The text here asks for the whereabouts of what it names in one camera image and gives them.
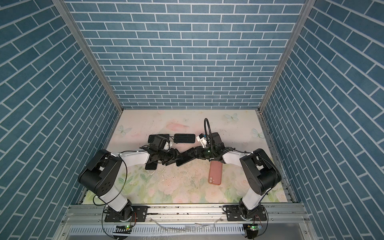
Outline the black phone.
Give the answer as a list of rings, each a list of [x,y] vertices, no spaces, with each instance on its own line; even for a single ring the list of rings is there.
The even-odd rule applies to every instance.
[[[157,169],[157,166],[158,166],[158,163],[156,162],[152,162],[152,163],[147,163],[145,165],[145,170],[148,170],[148,171],[155,171]]]
[[[190,154],[188,152],[183,152],[176,159],[176,165],[177,165],[177,167],[180,167],[180,166],[182,166],[182,165],[184,165],[184,164],[186,164],[186,163],[188,163],[194,159],[195,159],[195,157],[192,154]]]
[[[196,141],[195,134],[174,134],[174,143],[176,144],[194,144]]]

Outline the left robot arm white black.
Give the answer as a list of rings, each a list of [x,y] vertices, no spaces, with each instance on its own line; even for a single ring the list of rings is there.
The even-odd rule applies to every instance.
[[[78,182],[93,192],[105,205],[115,212],[122,212],[130,207],[129,200],[122,194],[123,187],[116,187],[116,180],[121,170],[128,177],[128,168],[136,165],[171,165],[182,154],[172,148],[169,139],[155,136],[154,140],[138,150],[112,153],[99,150],[86,164],[78,176]]]

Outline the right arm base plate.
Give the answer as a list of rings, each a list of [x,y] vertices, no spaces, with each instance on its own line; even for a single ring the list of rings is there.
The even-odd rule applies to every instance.
[[[253,210],[248,210],[245,206],[241,205],[224,205],[222,210],[226,214],[227,221],[266,221],[267,212],[263,205],[259,205]]]

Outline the pink phone case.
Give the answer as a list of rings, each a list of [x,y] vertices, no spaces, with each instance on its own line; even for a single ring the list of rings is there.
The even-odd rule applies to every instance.
[[[222,182],[223,163],[211,161],[208,182],[219,186]]]

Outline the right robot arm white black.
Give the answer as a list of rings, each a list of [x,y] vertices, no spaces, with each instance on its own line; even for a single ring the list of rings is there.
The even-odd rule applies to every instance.
[[[282,180],[281,173],[263,149],[242,152],[226,147],[218,133],[207,136],[201,134],[198,142],[201,145],[187,153],[192,159],[219,161],[242,167],[250,188],[240,200],[241,210],[256,210],[269,191]]]

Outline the blue phone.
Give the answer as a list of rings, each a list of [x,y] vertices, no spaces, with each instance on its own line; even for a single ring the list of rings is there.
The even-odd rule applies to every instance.
[[[160,136],[162,138],[165,138],[165,139],[169,139],[170,138],[170,135],[169,134],[155,134],[155,135],[149,135],[149,138],[148,138],[148,143],[152,143],[155,139],[156,136]]]

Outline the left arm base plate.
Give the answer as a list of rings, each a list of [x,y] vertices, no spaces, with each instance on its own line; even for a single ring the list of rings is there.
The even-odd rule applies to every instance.
[[[119,222],[144,222],[147,217],[148,206],[127,205],[120,212],[116,212],[110,207],[103,210],[104,221],[107,223]]]

